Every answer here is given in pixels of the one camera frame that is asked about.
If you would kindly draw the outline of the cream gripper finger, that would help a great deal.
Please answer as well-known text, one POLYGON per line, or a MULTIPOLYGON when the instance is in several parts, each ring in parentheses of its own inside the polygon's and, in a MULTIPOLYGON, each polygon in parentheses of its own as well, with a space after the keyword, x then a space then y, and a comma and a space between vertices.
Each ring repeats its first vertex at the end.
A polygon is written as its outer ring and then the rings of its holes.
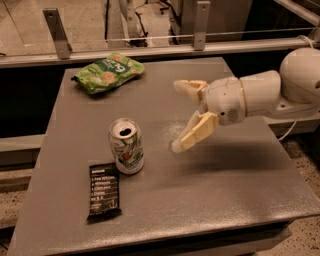
POLYGON ((199 104, 208 83, 203 80, 176 80, 173 85, 177 92, 188 96, 194 103, 199 104))
POLYGON ((185 152, 200 141, 210 136, 218 125, 218 116, 212 112, 200 113, 196 111, 191 116, 187 126, 171 143, 174 153, 185 152))

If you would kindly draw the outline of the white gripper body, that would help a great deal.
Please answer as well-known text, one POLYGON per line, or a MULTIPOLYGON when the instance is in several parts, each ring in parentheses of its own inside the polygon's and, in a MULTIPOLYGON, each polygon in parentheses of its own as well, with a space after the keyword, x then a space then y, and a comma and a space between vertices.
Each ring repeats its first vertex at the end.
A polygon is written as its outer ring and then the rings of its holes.
POLYGON ((217 115, 218 122, 227 126, 242 122, 246 117, 246 100, 241 81, 236 77, 215 80, 201 91, 206 111, 217 115))

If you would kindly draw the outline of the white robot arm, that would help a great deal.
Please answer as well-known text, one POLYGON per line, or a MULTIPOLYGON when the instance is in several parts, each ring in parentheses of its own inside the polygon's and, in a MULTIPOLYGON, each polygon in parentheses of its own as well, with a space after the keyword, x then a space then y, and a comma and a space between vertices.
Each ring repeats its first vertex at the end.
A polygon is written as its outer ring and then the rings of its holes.
POLYGON ((231 76, 212 83, 177 80, 174 88, 202 107, 171 144, 172 151, 180 153, 206 139, 219 125, 240 123, 252 116, 298 119, 318 112, 320 50, 296 49, 283 59, 278 71, 231 76))

